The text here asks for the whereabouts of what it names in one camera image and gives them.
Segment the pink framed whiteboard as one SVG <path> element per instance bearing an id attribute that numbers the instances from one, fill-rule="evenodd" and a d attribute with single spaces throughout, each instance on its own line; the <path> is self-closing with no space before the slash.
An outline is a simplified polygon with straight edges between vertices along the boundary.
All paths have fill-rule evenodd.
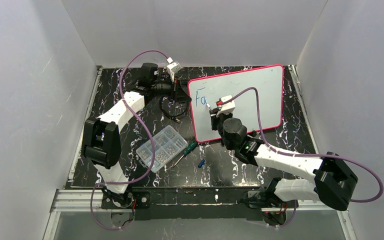
<path id="1" fill-rule="evenodd" d="M 224 96 L 235 96 L 252 87 L 234 100 L 233 117 L 241 120 L 248 131 L 277 128 L 282 123 L 284 67 L 280 64 L 192 79 L 187 84 L 191 97 L 191 117 L 195 140 L 199 143 L 219 140 L 211 128 L 211 109 Z"/>

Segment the blue marker cap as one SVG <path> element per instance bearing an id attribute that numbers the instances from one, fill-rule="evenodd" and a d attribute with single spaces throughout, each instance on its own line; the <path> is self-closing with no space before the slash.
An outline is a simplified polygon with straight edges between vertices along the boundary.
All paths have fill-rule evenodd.
<path id="1" fill-rule="evenodd" d="M 200 163 L 198 164 L 198 167 L 199 168 L 202 168 L 203 167 L 203 165 L 205 164 L 205 159 L 202 159 L 201 161 L 200 161 Z"/>

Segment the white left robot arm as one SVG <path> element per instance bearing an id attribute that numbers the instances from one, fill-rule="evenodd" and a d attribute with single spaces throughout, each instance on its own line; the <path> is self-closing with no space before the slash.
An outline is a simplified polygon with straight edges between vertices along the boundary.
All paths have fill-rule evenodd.
<path id="1" fill-rule="evenodd" d="M 103 187 L 112 194 L 124 194 L 131 183 L 119 163 L 122 153 L 120 131 L 131 118 L 155 96 L 182 98 L 176 73 L 182 69 L 177 61 L 169 61 L 165 72 L 155 63 L 146 62 L 137 80 L 128 85 L 121 99 L 107 112 L 84 123 L 81 155 L 91 161 L 103 178 Z"/>

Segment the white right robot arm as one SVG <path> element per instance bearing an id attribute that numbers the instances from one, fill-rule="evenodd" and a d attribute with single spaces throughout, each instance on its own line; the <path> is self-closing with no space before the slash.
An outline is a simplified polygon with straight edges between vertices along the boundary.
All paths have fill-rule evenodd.
<path id="1" fill-rule="evenodd" d="M 244 164 L 269 167 L 298 178 L 274 178 L 261 193 L 267 202 L 293 200 L 320 201 L 337 210 L 348 209 L 358 177 L 344 160 L 334 153 L 326 156 L 302 156 L 299 152 L 268 147 L 263 140 L 249 135 L 241 120 L 220 108 L 209 110 L 211 128 L 218 131 L 222 145 Z"/>

